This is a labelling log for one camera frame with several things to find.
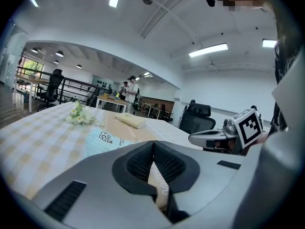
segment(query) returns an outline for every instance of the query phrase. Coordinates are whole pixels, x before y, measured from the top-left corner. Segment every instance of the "white ceiling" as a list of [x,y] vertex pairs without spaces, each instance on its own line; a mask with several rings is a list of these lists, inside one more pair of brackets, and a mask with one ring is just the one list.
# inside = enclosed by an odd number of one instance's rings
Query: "white ceiling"
[[[275,18],[273,14],[263,10],[229,11],[219,2],[211,8],[205,0],[154,0],[152,5],[144,4],[142,0],[119,0],[115,9],[109,6],[109,0],[36,1],[40,6],[39,10],[35,10],[29,2],[23,9],[27,16],[37,18],[37,26],[52,26],[52,23],[55,25],[58,22],[56,18],[60,18],[61,23],[71,23],[72,18],[73,21],[86,21],[87,26],[84,30],[90,30],[93,24],[102,25],[109,20],[121,24],[122,30],[123,25],[128,25],[143,40],[157,45],[183,73],[216,70],[268,72],[274,67],[273,50],[263,48],[262,39],[276,39]],[[162,3],[170,11],[160,9],[157,2]],[[112,36],[107,34],[107,30],[100,33]],[[208,47],[224,42],[228,44],[227,51],[194,58],[188,55],[202,46]],[[67,47],[64,44],[52,47],[60,48],[67,55],[73,52],[76,58],[100,62],[97,52],[92,49],[84,49],[81,46]],[[100,54],[105,58],[105,62],[109,61],[105,64],[120,71],[137,75],[137,72],[145,68],[145,65],[141,65],[143,68],[139,70],[139,66],[130,67],[122,59],[110,57],[102,52]]]
[[[39,49],[38,53],[31,51],[31,49],[34,47]],[[100,76],[103,76],[103,73],[106,70],[112,70],[112,74],[110,76],[114,76],[114,78],[111,80],[118,82],[126,80],[131,75],[138,76],[146,72],[144,68],[124,59],[82,45],[64,42],[28,42],[26,43],[25,48],[25,57],[30,54],[49,64],[53,64],[54,66],[62,65],[75,68],[76,65],[80,64],[82,66],[82,70],[89,71]],[[64,57],[59,57],[55,54],[59,50],[63,52]],[[145,80],[164,82],[157,76]]]

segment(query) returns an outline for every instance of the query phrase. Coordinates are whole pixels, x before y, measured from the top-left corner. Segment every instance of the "cap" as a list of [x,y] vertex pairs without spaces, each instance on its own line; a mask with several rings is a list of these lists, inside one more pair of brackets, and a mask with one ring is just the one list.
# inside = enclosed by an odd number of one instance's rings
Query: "cap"
[[129,77],[127,80],[131,80],[131,79],[135,79],[136,77],[134,75],[132,75],[131,77]]

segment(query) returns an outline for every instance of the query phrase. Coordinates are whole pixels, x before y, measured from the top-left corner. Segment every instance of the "window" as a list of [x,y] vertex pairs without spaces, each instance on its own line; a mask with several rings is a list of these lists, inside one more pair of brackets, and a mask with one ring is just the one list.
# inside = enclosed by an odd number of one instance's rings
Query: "window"
[[[31,69],[31,70],[37,70],[37,71],[42,71],[43,69],[43,64],[42,63],[38,63],[34,60],[22,57],[21,60],[21,64],[20,67],[23,67],[25,69]],[[31,70],[21,70],[21,73],[29,75],[29,74],[35,74],[36,76],[40,77],[40,73],[39,72],[34,72]]]

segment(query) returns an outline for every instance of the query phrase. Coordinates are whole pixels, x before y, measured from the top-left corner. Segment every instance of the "checkered tablecloth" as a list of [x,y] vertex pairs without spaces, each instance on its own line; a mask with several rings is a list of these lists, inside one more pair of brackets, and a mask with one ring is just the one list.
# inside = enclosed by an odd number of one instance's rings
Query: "checkered tablecloth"
[[171,124],[146,119],[146,126],[135,129],[115,119],[115,112],[91,108],[99,120],[93,125],[63,121],[74,107],[61,104],[29,115],[0,130],[1,173],[8,185],[31,199],[53,178],[82,159],[87,135],[102,128],[131,142],[163,140],[201,149],[188,141],[188,134]]

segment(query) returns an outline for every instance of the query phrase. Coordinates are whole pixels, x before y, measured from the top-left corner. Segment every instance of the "table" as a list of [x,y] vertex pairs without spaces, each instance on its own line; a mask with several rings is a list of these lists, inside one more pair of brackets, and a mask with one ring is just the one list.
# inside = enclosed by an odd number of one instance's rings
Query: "table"
[[29,78],[28,75],[20,75],[16,74],[15,75],[15,88],[14,88],[14,104],[16,104],[16,91],[17,91],[17,79],[22,79],[25,82],[30,83],[30,97],[29,97],[29,112],[32,113],[32,90],[33,90],[33,84],[35,84],[35,91],[34,91],[34,98],[36,97],[36,86],[37,84],[48,84],[49,80],[43,79],[43,78]]
[[151,113],[151,109],[152,109],[152,108],[158,110],[157,119],[159,119],[159,115],[160,115],[160,112],[162,111],[162,109],[159,109],[159,108],[156,108],[156,107],[149,106],[148,116],[149,116],[149,114]]
[[[202,150],[188,141],[186,132],[161,120],[146,118],[146,125],[135,129],[116,120],[115,112],[90,107],[98,123],[62,121],[74,106],[68,102],[44,109],[0,130],[1,173],[13,190],[32,199],[45,184],[82,160],[86,137],[95,128],[131,142],[160,140]],[[157,182],[157,204],[164,205],[168,188],[155,165],[148,182]]]
[[118,112],[118,107],[119,106],[123,106],[123,113],[125,113],[127,103],[125,101],[123,101],[122,99],[112,100],[112,99],[109,99],[109,98],[105,98],[103,95],[98,96],[97,101],[96,101],[96,106],[95,106],[96,108],[99,107],[100,102],[102,102],[102,106],[103,106],[103,102],[116,104],[116,110],[115,110],[116,112]]
[[140,110],[142,111],[142,113],[143,113],[143,108],[144,108],[144,105],[147,105],[147,106],[149,107],[151,104],[145,104],[145,103],[142,103],[142,104],[141,104],[141,108],[140,108]]

